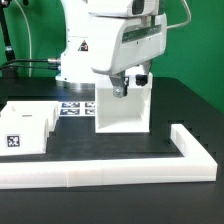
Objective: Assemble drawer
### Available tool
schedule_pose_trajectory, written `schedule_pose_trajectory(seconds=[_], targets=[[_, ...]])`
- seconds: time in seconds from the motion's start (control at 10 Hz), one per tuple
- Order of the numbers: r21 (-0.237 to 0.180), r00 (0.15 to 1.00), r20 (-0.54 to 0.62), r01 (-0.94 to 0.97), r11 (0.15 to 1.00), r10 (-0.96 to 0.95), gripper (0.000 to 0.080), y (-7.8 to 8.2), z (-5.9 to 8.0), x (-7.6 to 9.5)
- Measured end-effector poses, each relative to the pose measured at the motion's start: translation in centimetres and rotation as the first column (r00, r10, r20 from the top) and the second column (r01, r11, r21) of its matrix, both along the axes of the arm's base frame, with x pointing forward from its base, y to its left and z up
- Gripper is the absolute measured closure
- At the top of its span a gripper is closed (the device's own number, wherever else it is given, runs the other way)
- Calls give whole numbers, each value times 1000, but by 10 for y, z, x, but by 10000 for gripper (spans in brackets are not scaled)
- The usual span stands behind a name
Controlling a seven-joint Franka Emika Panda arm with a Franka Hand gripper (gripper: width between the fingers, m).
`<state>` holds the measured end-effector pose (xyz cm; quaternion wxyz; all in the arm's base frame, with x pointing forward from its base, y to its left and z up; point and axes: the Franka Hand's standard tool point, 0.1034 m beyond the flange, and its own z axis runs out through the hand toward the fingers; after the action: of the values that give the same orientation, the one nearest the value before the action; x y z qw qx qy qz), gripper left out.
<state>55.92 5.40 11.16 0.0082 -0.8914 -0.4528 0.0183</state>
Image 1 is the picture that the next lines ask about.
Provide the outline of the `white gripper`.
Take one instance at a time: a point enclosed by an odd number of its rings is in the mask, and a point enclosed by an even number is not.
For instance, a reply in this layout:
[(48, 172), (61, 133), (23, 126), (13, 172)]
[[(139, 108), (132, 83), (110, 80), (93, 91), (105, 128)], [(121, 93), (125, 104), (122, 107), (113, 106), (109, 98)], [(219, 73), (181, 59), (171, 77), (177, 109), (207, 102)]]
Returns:
[(115, 97), (125, 97), (128, 78), (122, 71), (141, 64), (148, 75), (151, 59), (165, 51), (166, 34), (166, 14), (129, 19), (93, 17), (88, 38), (90, 67), (110, 76)]

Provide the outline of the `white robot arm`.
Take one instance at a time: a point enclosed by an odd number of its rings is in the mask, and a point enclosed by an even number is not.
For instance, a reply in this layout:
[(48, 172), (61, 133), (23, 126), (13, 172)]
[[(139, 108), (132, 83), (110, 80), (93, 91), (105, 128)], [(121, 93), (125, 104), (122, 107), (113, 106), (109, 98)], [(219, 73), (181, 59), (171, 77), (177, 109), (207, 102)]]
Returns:
[(141, 66), (136, 77), (147, 84), (151, 60), (166, 48), (167, 17), (160, 0), (60, 0), (66, 23), (66, 48), (60, 56), (61, 86), (91, 88), (107, 75), (116, 97), (127, 95), (125, 72)]

